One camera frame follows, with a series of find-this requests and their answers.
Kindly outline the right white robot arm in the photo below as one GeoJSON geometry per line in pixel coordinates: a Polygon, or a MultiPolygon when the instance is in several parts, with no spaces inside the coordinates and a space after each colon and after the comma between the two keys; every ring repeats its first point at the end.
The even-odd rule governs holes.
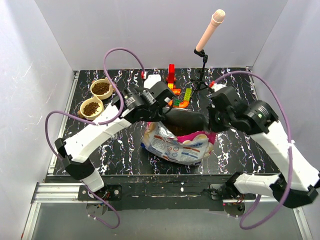
{"type": "Polygon", "coordinates": [[[319,195],[320,172],[288,142],[279,118],[271,106],[257,100],[246,104],[240,99],[222,100],[207,107],[208,128],[219,133],[234,128],[246,133],[262,147],[279,169],[275,175],[234,173],[218,189],[219,195],[237,199],[243,194],[274,197],[282,205],[297,208],[313,203],[319,195]]]}

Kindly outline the pink pet food bag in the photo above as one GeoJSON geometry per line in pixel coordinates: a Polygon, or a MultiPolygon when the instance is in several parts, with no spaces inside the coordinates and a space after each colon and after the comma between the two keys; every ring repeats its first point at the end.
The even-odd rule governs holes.
{"type": "Polygon", "coordinates": [[[210,156],[215,140],[203,114],[174,108],[165,120],[147,124],[141,147],[166,161],[198,166],[210,156]]]}

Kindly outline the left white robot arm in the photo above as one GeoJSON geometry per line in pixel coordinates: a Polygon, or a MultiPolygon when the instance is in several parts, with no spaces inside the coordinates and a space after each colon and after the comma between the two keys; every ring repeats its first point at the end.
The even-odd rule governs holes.
{"type": "Polygon", "coordinates": [[[158,82],[151,89],[127,88],[121,96],[123,109],[120,109],[120,100],[115,97],[91,124],[70,138],[58,138],[54,142],[67,173],[86,185],[95,200],[103,199],[107,191],[101,175],[89,159],[91,153],[136,122],[163,120],[163,107],[175,95],[165,83],[158,82]]]}

